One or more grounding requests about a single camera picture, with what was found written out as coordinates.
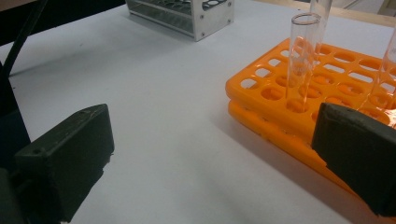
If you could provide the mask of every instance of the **glass test tube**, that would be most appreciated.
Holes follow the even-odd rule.
[[[396,28],[373,80],[368,101],[388,115],[389,126],[396,128]]]
[[[291,19],[286,108],[303,113],[315,61],[318,59],[318,26],[320,16],[303,13]]]
[[[318,28],[319,44],[322,43],[324,33],[326,30],[327,19],[329,19],[330,8],[332,7],[332,0],[311,0],[309,11],[320,16],[320,23]]]

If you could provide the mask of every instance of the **rack hole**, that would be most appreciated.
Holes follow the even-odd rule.
[[[329,96],[326,98],[325,102],[335,104],[335,105],[344,105],[344,106],[348,106],[348,107],[352,106],[352,103],[350,103],[348,100],[346,100],[342,97],[339,97],[339,96]]]
[[[369,71],[378,71],[380,64],[373,60],[361,60],[359,65]]]
[[[275,66],[277,66],[277,65],[280,64],[280,60],[278,60],[278,59],[271,59],[268,63],[269,63],[271,66],[275,67]]]
[[[381,87],[384,88],[385,90],[387,90],[388,92],[391,92],[391,93],[394,93],[395,89],[396,89],[395,86],[393,86],[393,85],[391,85],[391,84],[389,84],[387,82],[382,83]]]
[[[390,96],[385,93],[370,94],[369,96],[370,103],[380,108],[387,108],[391,100]]]
[[[335,53],[334,58],[341,63],[351,63],[355,60],[355,57],[346,53]]]
[[[330,54],[331,52],[332,52],[331,49],[322,46],[322,47],[320,47],[320,52],[319,52],[319,54],[321,54],[321,55],[328,55],[328,54]]]
[[[280,54],[281,54],[282,56],[289,57],[289,51],[286,50],[286,49],[282,50],[282,51],[280,52]]]
[[[348,74],[350,77],[354,77],[359,81],[364,81],[364,82],[372,82],[373,79],[371,77],[369,77],[368,75],[365,75],[363,73],[357,73],[357,72],[351,72]]]
[[[265,68],[258,68],[255,72],[257,77],[267,77],[270,74],[270,71]]]
[[[308,110],[308,103],[300,99],[291,99],[286,102],[286,108],[294,113],[304,113]]]
[[[245,88],[245,89],[253,90],[253,89],[258,88],[259,84],[257,83],[257,81],[255,81],[251,78],[247,78],[241,82],[241,87]]]
[[[274,88],[268,88],[262,91],[262,97],[267,100],[277,101],[283,97],[283,92]]]
[[[336,72],[336,73],[344,73],[345,69],[330,63],[326,63],[323,67],[327,68],[331,72]]]
[[[373,119],[376,119],[376,120],[384,123],[384,124],[388,125],[390,122],[389,117],[379,110],[372,109],[372,108],[362,108],[362,109],[359,109],[359,111],[367,116],[370,116]]]
[[[275,79],[275,82],[281,87],[286,87],[288,85],[288,79],[286,78],[286,76],[277,77]]]
[[[313,80],[321,85],[331,85],[334,83],[334,78],[326,74],[315,74]]]
[[[319,98],[322,95],[320,89],[313,86],[308,86],[308,89],[306,87],[301,87],[299,91],[303,97],[306,96],[311,99]]]
[[[393,80],[396,81],[396,67],[391,68],[391,69],[389,70],[389,75],[390,75],[390,77],[391,77]]]
[[[352,83],[340,83],[338,85],[338,90],[346,95],[356,96],[363,93],[363,89]]]

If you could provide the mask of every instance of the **black rubber pad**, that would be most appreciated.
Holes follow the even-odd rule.
[[[73,114],[15,156],[34,181],[48,222],[70,222],[114,151],[106,105]]]
[[[362,113],[322,104],[312,148],[377,215],[396,216],[396,131]]]

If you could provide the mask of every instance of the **glass tube rim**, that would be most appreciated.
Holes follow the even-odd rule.
[[[297,19],[299,19],[301,17],[313,17],[315,19],[312,21],[297,21]],[[320,22],[320,16],[317,13],[313,13],[313,12],[301,13],[301,14],[295,15],[295,16],[293,16],[293,18],[291,18],[291,23],[294,25],[312,25],[312,24],[319,23],[319,22]]]

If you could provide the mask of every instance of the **table surface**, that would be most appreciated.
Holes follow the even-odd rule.
[[[234,23],[194,42],[122,6],[31,36],[10,81],[32,140],[109,106],[115,154],[72,223],[392,223],[227,112],[227,79],[300,12],[236,1]],[[391,34],[330,16],[324,41],[381,58]]]

